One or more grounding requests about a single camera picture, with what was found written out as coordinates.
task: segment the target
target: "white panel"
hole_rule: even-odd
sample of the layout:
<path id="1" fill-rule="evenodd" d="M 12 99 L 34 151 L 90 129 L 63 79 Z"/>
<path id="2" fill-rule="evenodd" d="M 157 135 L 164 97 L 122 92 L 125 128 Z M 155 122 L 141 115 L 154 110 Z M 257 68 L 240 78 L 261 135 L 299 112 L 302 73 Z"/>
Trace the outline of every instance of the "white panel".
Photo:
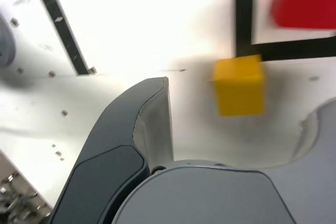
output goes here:
<path id="1" fill-rule="evenodd" d="M 71 63 L 58 39 L 48 13 L 41 0 L 0 0 L 0 15 L 11 27 L 16 40 L 16 58 L 9 71 L 2 70 L 0 77 L 47 77 L 48 72 L 57 75 L 74 75 Z M 18 27 L 10 25 L 16 18 Z M 22 74 L 15 73 L 21 68 Z"/>
<path id="2" fill-rule="evenodd" d="M 278 27 L 271 19 L 269 9 L 272 0 L 254 1 L 253 44 L 328 38 L 334 35 L 331 30 L 288 29 Z"/>
<path id="3" fill-rule="evenodd" d="M 230 0 L 60 0 L 98 73 L 188 68 L 230 58 Z"/>

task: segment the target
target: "gray cylinder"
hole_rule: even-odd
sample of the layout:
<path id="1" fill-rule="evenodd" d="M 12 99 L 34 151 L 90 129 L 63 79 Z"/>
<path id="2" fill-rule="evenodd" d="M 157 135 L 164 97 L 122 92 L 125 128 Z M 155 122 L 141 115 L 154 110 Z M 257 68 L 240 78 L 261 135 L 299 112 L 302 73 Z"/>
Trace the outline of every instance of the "gray cylinder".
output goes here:
<path id="1" fill-rule="evenodd" d="M 4 17 L 0 15 L 0 69 L 9 66 L 15 58 L 14 37 Z"/>

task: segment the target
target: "black border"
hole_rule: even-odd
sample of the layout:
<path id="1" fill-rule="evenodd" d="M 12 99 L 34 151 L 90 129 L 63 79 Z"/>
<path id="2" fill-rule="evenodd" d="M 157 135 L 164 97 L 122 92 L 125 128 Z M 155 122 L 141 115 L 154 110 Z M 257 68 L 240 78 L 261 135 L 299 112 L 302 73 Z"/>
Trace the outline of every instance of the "black border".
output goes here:
<path id="1" fill-rule="evenodd" d="M 68 58 L 72 62 L 78 75 L 89 74 L 84 57 L 77 45 L 75 37 L 71 31 L 65 13 L 58 3 L 58 0 L 42 0 L 48 10 L 49 16 L 58 32 L 58 35 L 68 53 Z"/>
<path id="2" fill-rule="evenodd" d="M 336 36 L 253 45 L 253 0 L 235 0 L 235 4 L 236 57 L 261 54 L 266 61 L 336 56 Z"/>

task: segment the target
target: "wooden block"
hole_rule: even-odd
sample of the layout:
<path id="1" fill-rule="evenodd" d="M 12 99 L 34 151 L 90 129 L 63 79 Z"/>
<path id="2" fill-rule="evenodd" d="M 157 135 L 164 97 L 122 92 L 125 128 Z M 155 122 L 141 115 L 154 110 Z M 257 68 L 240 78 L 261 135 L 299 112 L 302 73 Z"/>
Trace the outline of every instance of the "wooden block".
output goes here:
<path id="1" fill-rule="evenodd" d="M 213 82 L 219 114 L 260 114 L 264 110 L 264 73 L 260 55 L 219 60 Z"/>

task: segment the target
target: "block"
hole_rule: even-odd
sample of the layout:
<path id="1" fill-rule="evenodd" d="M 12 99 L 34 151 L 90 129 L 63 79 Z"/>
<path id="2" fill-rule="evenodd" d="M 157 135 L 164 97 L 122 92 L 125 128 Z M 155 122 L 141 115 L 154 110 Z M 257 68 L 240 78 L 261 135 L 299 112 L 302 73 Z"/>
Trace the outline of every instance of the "block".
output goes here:
<path id="1" fill-rule="evenodd" d="M 219 114 L 254 115 L 264 110 L 264 73 L 260 55 L 215 63 L 213 84 Z"/>
<path id="2" fill-rule="evenodd" d="M 273 0 L 270 10 L 282 27 L 336 29 L 335 0 Z"/>

